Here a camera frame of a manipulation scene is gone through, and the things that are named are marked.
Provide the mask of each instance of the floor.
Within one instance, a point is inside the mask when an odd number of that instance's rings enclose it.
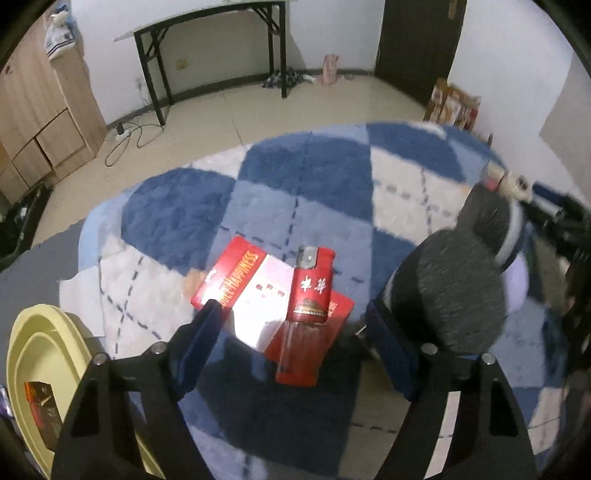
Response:
[[[105,157],[116,145],[115,131],[111,131],[94,160],[56,185],[34,245],[85,218],[122,190],[206,155],[322,125],[422,120],[424,111],[390,85],[362,76],[341,77],[331,86],[299,85],[285,100],[279,90],[250,85],[177,103],[168,112],[164,132],[149,145],[138,149],[139,132],[132,134],[125,153],[113,167],[107,167]],[[157,123],[154,112],[135,121]],[[145,127],[141,143],[159,131]]]

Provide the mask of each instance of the red lighter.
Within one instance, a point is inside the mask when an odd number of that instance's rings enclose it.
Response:
[[[313,387],[327,341],[323,323],[329,312],[335,252],[326,247],[300,247],[291,281],[277,383]]]

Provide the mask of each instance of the red cigarette pack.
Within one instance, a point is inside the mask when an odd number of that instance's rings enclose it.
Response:
[[[269,360],[278,362],[293,272],[293,267],[236,236],[191,298],[191,304],[201,308],[208,300],[217,300],[225,311],[225,328]],[[322,324],[321,358],[352,309],[353,300],[331,292],[329,317]]]

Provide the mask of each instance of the yellow plastic tub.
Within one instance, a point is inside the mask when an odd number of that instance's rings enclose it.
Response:
[[[23,310],[12,327],[6,378],[17,425],[27,448],[47,478],[53,452],[45,447],[25,396],[25,382],[48,383],[53,389],[60,417],[66,413],[91,355],[72,320],[51,305]],[[158,464],[138,438],[146,471],[164,477]]]

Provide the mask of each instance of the wooden wardrobe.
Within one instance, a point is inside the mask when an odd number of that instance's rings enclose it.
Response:
[[[92,160],[107,129],[77,47],[48,60],[40,18],[0,72],[0,191],[12,203]]]

